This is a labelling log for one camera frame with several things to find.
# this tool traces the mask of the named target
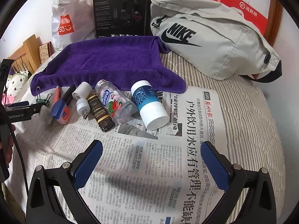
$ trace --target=newspaper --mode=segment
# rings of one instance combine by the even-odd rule
[[[46,98],[51,90],[44,92]],[[28,183],[35,167],[59,167],[98,139],[104,150],[86,186],[84,201],[102,224],[202,223],[223,195],[200,156],[209,140],[225,154],[225,125],[216,91],[188,87],[184,94],[158,92],[170,116],[166,126],[147,131],[139,114],[103,133],[93,116],[83,120],[72,102],[68,125],[44,125],[34,115],[16,123],[16,135],[27,166]],[[23,100],[35,102],[27,92]],[[7,186],[26,209],[26,193],[16,151]],[[58,199],[73,222],[60,189]]]

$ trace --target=wooden headboard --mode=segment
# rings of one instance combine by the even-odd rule
[[[23,42],[23,45],[14,52],[9,59],[15,60],[12,68],[17,71],[30,71],[32,74],[39,68],[41,62],[39,58],[40,44],[35,35],[32,35]]]

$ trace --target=black headset box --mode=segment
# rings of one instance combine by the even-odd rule
[[[150,0],[93,0],[97,38],[148,35]]]

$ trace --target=plastic jar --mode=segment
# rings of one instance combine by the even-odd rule
[[[95,90],[103,106],[117,122],[125,123],[132,114],[138,111],[137,106],[131,100],[105,79],[97,83]]]
[[[148,81],[136,82],[131,93],[148,130],[159,129],[167,124],[169,116]]]

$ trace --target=nike logo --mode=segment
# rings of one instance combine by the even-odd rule
[[[178,39],[172,39],[167,37],[167,34],[170,34]],[[166,29],[162,35],[161,39],[165,43],[172,43],[172,44],[185,44],[185,45],[193,45],[193,46],[198,46],[202,47],[200,45],[196,44],[191,44],[187,39],[192,38],[192,36],[196,34],[196,32],[192,31],[191,29],[188,29],[184,27],[183,25],[175,23],[172,25],[169,29]]]

